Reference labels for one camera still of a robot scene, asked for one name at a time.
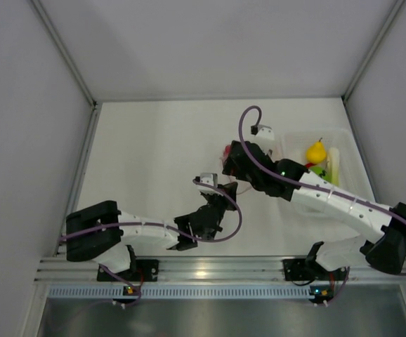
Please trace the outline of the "clear polka dot zip bag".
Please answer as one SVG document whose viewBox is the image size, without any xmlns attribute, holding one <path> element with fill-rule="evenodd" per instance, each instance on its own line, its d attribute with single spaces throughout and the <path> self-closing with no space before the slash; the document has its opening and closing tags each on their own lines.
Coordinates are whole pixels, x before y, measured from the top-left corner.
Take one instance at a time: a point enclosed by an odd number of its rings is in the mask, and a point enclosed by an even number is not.
<svg viewBox="0 0 406 337">
<path fill-rule="evenodd" d="M 221 166 L 222 170 L 224 170 L 225 165 L 228 165 L 229 173 L 225 173 L 225 176 L 227 176 L 228 182 L 229 183 L 234 182 L 234 181 L 238 182 L 237 196 L 240 196 L 240 195 L 245 194 L 248 191 L 252 190 L 251 185 L 249 185 L 248 183 L 246 183 L 243 180 L 240 180 L 239 178 L 236 177 L 236 175 L 235 175 L 236 168 L 234 167 L 234 164 L 229 160 L 228 156 L 227 157 L 223 156 L 223 151 L 222 151 L 222 155 L 219 157 L 219 161 L 220 161 L 220 166 Z"/>
</svg>

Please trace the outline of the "yellow toy pear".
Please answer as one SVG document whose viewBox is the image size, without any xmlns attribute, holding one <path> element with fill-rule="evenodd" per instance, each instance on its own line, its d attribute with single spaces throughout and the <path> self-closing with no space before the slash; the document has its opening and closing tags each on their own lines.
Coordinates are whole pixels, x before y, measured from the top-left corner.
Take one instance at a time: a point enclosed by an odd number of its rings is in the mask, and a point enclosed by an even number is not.
<svg viewBox="0 0 406 337">
<path fill-rule="evenodd" d="M 308 162 L 314 164 L 320 164 L 327 158 L 327 152 L 325 150 L 325 146 L 322 143 L 322 138 L 318 141 L 313 143 L 307 150 L 306 150 L 306 159 Z"/>
</svg>

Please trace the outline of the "green toy pepper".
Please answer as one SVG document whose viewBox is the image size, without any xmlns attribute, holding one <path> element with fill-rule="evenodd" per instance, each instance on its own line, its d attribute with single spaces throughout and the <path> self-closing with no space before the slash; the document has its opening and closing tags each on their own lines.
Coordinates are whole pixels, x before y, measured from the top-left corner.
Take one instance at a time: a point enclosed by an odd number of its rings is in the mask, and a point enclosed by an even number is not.
<svg viewBox="0 0 406 337">
<path fill-rule="evenodd" d="M 315 173 L 316 175 L 321 177 L 323 180 L 326 180 L 329 183 L 332 181 L 331 174 L 329 173 L 329 171 L 327 169 L 325 169 L 321 166 L 311 166 L 309 169 L 313 173 Z"/>
</svg>

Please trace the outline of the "pale green toy celery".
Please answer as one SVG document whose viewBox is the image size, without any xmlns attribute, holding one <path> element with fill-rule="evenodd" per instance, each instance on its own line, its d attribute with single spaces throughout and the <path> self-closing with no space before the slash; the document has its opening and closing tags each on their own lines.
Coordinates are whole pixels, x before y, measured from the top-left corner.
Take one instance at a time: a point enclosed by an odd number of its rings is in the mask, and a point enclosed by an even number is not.
<svg viewBox="0 0 406 337">
<path fill-rule="evenodd" d="M 328 151 L 328 167 L 331 174 L 332 184 L 335 186 L 339 186 L 340 152 L 335 147 L 331 147 Z"/>
</svg>

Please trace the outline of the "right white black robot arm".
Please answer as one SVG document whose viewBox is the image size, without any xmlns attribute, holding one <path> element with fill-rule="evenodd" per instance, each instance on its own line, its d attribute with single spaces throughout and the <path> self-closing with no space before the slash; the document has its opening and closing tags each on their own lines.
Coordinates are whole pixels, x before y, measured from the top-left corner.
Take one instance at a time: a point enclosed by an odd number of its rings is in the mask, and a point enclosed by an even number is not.
<svg viewBox="0 0 406 337">
<path fill-rule="evenodd" d="M 368 263 L 399 275 L 406 259 L 406 204 L 375 204 L 323 180 L 291 159 L 273 161 L 255 143 L 232 141 L 223 174 L 248 182 L 256 191 L 314 209 L 340 221 L 358 235 L 337 242 L 317 242 L 306 257 L 316 279 L 340 267 Z"/>
</svg>

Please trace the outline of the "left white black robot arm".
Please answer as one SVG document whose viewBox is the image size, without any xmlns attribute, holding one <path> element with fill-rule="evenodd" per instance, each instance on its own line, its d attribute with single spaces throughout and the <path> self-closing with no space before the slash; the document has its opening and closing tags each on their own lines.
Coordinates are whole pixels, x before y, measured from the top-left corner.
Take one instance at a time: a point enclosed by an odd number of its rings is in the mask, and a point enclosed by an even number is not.
<svg viewBox="0 0 406 337">
<path fill-rule="evenodd" d="M 115 201 L 102 201 L 66 217 L 66 259 L 93 261 L 106 267 L 121 280 L 132 279 L 137 271 L 136 246 L 147 244 L 166 250 L 186 251 L 200 242 L 214 243 L 222 232 L 224 215 L 239 212 L 236 182 L 225 185 L 197 178 L 206 204 L 171 221 L 156 221 L 120 211 Z"/>
</svg>

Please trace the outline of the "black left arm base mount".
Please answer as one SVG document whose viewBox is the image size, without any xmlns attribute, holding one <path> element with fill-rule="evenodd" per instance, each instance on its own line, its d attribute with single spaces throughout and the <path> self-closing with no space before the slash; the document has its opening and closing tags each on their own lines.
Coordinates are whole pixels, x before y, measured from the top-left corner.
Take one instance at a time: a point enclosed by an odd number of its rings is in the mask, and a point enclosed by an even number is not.
<svg viewBox="0 0 406 337">
<path fill-rule="evenodd" d="M 156 282 L 159 272 L 159 261 L 156 259 L 137 258 L 134 264 L 117 276 L 129 282 Z"/>
</svg>

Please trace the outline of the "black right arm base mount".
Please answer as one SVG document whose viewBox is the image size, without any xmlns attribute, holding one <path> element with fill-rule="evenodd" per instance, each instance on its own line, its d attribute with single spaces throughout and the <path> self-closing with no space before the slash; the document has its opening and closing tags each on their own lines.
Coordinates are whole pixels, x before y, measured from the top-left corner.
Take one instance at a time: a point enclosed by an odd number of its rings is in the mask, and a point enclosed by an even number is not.
<svg viewBox="0 0 406 337">
<path fill-rule="evenodd" d="M 330 272 L 316 262 L 317 253 L 324 242 L 316 242 L 304 258 L 288 258 L 282 261 L 284 278 L 288 282 L 329 281 Z"/>
</svg>

